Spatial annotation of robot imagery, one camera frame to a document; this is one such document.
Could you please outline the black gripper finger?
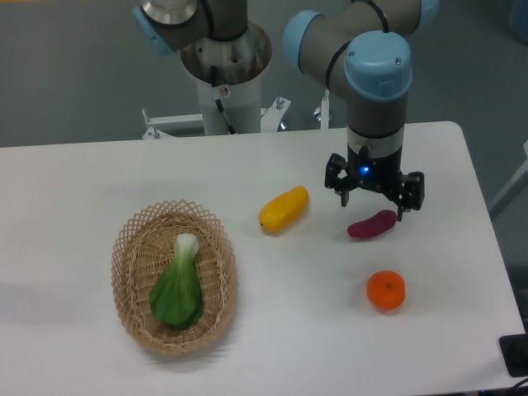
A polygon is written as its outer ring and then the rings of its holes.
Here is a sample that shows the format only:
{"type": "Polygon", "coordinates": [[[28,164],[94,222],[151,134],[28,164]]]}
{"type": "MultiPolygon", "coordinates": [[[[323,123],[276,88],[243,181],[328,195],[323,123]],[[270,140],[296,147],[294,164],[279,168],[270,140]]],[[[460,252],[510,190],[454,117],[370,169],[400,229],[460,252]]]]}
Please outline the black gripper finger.
{"type": "Polygon", "coordinates": [[[425,199],[425,175],[423,172],[410,172],[398,175],[388,184],[384,196],[397,206],[397,221],[403,214],[420,210],[425,199]]]}
{"type": "Polygon", "coordinates": [[[350,192],[360,186],[360,181],[354,175],[347,172],[348,162],[337,153],[333,153],[328,159],[325,167],[324,186],[329,190],[334,190],[340,197],[342,207],[346,207],[349,201],[350,192]]]}

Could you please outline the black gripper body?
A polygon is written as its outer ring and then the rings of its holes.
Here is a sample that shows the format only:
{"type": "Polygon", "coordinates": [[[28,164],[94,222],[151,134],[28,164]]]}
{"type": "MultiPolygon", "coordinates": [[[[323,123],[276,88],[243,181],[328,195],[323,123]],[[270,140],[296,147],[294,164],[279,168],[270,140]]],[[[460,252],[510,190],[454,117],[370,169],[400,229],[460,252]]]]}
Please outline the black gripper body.
{"type": "Polygon", "coordinates": [[[352,189],[360,187],[374,192],[390,193],[401,184],[401,157],[403,147],[381,158],[361,158],[350,147],[347,148],[346,185],[352,189]]]}

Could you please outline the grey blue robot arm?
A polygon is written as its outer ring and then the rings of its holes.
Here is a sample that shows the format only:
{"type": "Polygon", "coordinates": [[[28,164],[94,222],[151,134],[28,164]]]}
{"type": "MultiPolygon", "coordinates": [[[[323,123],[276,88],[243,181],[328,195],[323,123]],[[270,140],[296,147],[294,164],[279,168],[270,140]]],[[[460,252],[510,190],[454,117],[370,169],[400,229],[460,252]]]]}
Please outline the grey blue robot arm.
{"type": "MultiPolygon", "coordinates": [[[[402,215],[425,197],[421,172],[400,167],[412,55],[406,36],[436,15],[436,1],[352,1],[337,16],[305,10],[287,24],[285,57],[346,103],[347,155],[333,154],[324,184],[341,202],[357,188],[384,195],[402,215]]],[[[205,89],[207,134],[257,132],[258,83],[272,55],[244,1],[143,1],[133,18],[159,55],[179,54],[205,89]]]]}

